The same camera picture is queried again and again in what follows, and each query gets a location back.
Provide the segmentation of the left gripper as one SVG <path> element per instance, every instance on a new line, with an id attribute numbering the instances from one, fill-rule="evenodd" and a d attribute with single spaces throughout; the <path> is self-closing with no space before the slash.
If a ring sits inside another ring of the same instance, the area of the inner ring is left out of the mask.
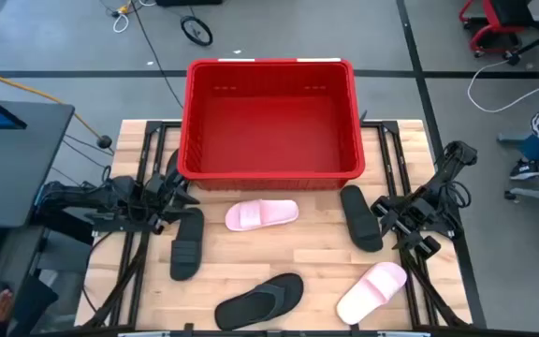
<path id="1" fill-rule="evenodd" d="M 152 233 L 163 231 L 163 222 L 171 224 L 185 216 L 195 214 L 197 208 L 175 207 L 172 202 L 176 198 L 184 204 L 198 204 L 199 200 L 188 194 L 190 181 L 177 173 L 172 181 L 168 181 L 161 173 L 154 173 L 144 185 L 144 201 L 150 214 L 148 224 L 153 227 Z"/>

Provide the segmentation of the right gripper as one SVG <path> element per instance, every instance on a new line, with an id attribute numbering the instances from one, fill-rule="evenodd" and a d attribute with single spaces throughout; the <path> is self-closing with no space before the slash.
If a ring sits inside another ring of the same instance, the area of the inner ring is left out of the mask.
<path id="1" fill-rule="evenodd" d="M 382 237 L 396 226 L 398 220 L 411 231 L 438 231 L 435 216 L 438 207 L 437 197 L 427 195 L 423 198 L 414 198 L 410 203 L 406 203 L 405 200 L 404 197 L 380 196 L 371 205 L 371 211 L 379 219 Z M 431 236 L 423 238 L 418 232 L 411 232 L 402 236 L 394 249 L 415 249 L 420 256 L 433 256 L 440 251 L 441 244 Z"/>

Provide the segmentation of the black strapped slide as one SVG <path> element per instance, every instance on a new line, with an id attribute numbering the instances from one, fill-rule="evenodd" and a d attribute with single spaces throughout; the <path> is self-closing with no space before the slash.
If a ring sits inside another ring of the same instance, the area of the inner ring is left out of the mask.
<path id="1" fill-rule="evenodd" d="M 381 229 L 377 217 L 371 212 L 359 187 L 345 186 L 340 191 L 340 198 L 353 244 L 365 252 L 380 251 L 383 248 Z"/>
<path id="2" fill-rule="evenodd" d="M 186 281 L 198 271 L 202 259 L 204 215 L 198 208 L 188 209 L 181 219 L 175 239 L 171 244 L 170 278 Z"/>

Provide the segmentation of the pink foam slide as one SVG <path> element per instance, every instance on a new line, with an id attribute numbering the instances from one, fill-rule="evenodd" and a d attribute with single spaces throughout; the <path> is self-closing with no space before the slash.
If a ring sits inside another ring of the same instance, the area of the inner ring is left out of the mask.
<path id="1" fill-rule="evenodd" d="M 381 262 L 368 269 L 336 305 L 338 317 L 355 325 L 371 312 L 389 303 L 405 286 L 407 274 L 393 262 Z"/>
<path id="2" fill-rule="evenodd" d="M 283 225 L 297 220 L 299 206 L 294 200 L 256 199 L 233 205 L 226 213 L 226 227 L 232 231 L 250 231 Z"/>

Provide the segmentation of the red plastic bin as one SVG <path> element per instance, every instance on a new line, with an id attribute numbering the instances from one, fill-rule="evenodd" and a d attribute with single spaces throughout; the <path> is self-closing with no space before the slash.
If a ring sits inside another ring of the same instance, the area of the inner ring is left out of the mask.
<path id="1" fill-rule="evenodd" d="M 206 190 L 333 190 L 365 158 L 343 59 L 203 59 L 187 69 L 177 169 Z"/>

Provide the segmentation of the dark sneaker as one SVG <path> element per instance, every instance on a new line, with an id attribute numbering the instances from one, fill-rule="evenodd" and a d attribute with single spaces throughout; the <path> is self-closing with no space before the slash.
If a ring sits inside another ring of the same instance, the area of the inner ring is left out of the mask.
<path id="1" fill-rule="evenodd" d="M 509 179 L 512 181 L 526 181 L 539 178 L 539 165 L 535 161 L 518 160 L 512 168 Z"/>

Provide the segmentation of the person's leg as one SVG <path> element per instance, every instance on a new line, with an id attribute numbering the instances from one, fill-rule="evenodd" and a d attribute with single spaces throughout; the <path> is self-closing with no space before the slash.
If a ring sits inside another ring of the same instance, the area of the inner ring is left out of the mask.
<path id="1" fill-rule="evenodd" d="M 535 135 L 527 137 L 522 141 L 519 150 L 528 161 L 539 161 L 539 138 Z"/>

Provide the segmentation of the black soft pad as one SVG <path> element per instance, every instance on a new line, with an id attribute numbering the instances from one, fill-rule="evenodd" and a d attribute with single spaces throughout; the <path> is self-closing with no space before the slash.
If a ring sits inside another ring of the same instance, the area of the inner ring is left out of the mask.
<path id="1" fill-rule="evenodd" d="M 28 276 L 15 296 L 8 337 L 29 334 L 58 295 L 35 276 Z"/>

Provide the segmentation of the black aluminium frame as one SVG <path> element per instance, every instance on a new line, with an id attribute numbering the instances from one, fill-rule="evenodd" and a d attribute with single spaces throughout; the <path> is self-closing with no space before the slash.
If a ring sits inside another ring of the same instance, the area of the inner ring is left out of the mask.
<path id="1" fill-rule="evenodd" d="M 381 122 L 378 126 L 378 139 L 386 170 L 386 183 L 388 188 L 386 197 L 404 197 L 413 193 L 416 189 L 411 187 L 407 164 L 402 149 L 399 124 L 396 122 Z M 453 214 L 459 218 L 457 210 L 459 209 L 454 210 Z M 397 243 L 397 239 L 400 236 L 393 231 L 388 231 L 387 234 L 389 233 L 396 236 Z M 436 232 L 424 231 L 422 235 L 427 237 L 431 236 L 431 233 Z M 450 241 L 458 242 L 464 238 L 464 234 L 462 237 Z M 432 284 L 427 266 L 427 260 L 430 257 L 424 258 L 415 250 L 396 251 L 400 253 L 401 265 L 410 277 L 410 280 L 405 286 L 405 291 L 407 300 L 409 301 L 412 326 L 417 327 L 421 324 L 415 293 L 415 284 L 420 284 L 424 293 L 427 319 L 432 326 L 436 326 L 438 324 L 438 319 L 442 318 L 449 327 L 467 327 L 469 324 L 455 314 L 453 309 L 445 302 L 444 298 Z"/>
<path id="2" fill-rule="evenodd" d="M 139 155 L 138 171 L 136 176 L 138 195 L 140 195 L 140 193 L 144 190 L 144 178 L 145 174 L 147 173 L 146 168 L 153 135 L 157 135 L 157 143 L 155 146 L 155 155 L 153 159 L 153 173 L 158 173 L 165 147 L 165 135 L 167 128 L 179 128 L 180 126 L 180 121 L 147 121 L 145 123 L 143 143 Z M 102 306 L 97 309 L 93 316 L 82 325 L 84 329 L 103 328 L 103 324 L 107 318 L 109 318 L 109 329 L 120 327 L 119 319 L 121 307 L 124 301 L 124 292 L 129 284 L 132 284 L 133 287 L 131 290 L 130 303 L 128 307 L 127 324 L 125 326 L 130 329 L 135 328 L 138 318 L 141 289 L 144 280 L 146 256 L 148 254 L 149 240 L 152 234 L 153 231 L 151 229 L 141 230 L 136 253 L 133 257 L 131 257 L 135 233 L 130 231 L 126 232 L 124 236 L 124 246 L 121 254 L 120 268 L 116 285 L 110 291 Z"/>

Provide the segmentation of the black frame beam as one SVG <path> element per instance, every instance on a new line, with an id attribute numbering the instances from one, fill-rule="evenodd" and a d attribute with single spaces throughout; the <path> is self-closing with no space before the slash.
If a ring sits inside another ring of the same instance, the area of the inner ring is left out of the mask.
<path id="1" fill-rule="evenodd" d="M 539 332 L 418 326 L 416 330 L 133 330 L 130 326 L 78 328 L 35 333 L 25 337 L 539 337 Z"/>

